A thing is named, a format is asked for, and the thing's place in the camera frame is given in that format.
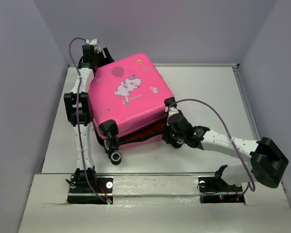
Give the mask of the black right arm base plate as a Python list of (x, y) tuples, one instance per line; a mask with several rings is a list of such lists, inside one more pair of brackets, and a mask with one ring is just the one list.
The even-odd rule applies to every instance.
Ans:
[(196, 186), (201, 204), (243, 203), (245, 198), (241, 186), (228, 185), (214, 177), (200, 177)]

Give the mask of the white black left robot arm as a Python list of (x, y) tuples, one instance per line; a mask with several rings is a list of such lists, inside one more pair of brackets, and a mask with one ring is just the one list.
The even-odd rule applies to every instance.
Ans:
[(92, 125), (88, 89), (99, 67), (114, 60), (107, 48), (101, 49), (96, 40), (85, 41), (78, 63), (71, 61), (77, 71), (75, 84), (64, 94), (65, 111), (76, 137), (77, 163), (71, 178), (71, 187), (82, 187), (88, 192), (97, 188), (97, 173), (91, 153), (90, 128)]

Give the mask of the red orange knit sweater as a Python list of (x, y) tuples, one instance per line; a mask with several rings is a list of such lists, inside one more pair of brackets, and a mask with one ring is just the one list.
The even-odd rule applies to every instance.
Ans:
[(163, 126), (164, 126), (164, 122), (158, 121), (134, 133), (123, 136), (120, 138), (120, 145), (135, 143), (135, 142), (144, 142), (152, 137), (161, 135), (163, 133)]

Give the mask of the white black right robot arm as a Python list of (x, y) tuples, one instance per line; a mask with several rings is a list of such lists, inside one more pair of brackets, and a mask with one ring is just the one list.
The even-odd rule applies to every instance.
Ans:
[(221, 134), (208, 127), (192, 126), (183, 113), (175, 107), (166, 107), (166, 124), (162, 139), (175, 146), (187, 145), (193, 149), (213, 151), (240, 160), (237, 166), (222, 165), (216, 172), (213, 184), (218, 190), (230, 185), (256, 182), (278, 188), (289, 160), (270, 138), (244, 140)]

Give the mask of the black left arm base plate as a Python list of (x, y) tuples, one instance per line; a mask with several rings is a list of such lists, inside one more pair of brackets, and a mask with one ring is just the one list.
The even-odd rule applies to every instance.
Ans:
[(113, 204), (113, 176), (98, 176), (97, 185), (89, 187), (86, 179), (76, 181), (72, 175), (65, 181), (69, 185), (67, 202), (69, 204)]

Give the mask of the pink kids suitcase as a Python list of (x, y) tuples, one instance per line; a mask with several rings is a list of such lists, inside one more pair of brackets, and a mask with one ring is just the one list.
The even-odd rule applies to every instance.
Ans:
[(120, 145), (120, 138), (158, 121), (166, 122), (165, 107), (175, 97), (150, 58), (138, 53), (97, 69), (90, 83), (89, 101), (98, 143), (110, 161), (122, 161), (121, 150), (159, 141)]

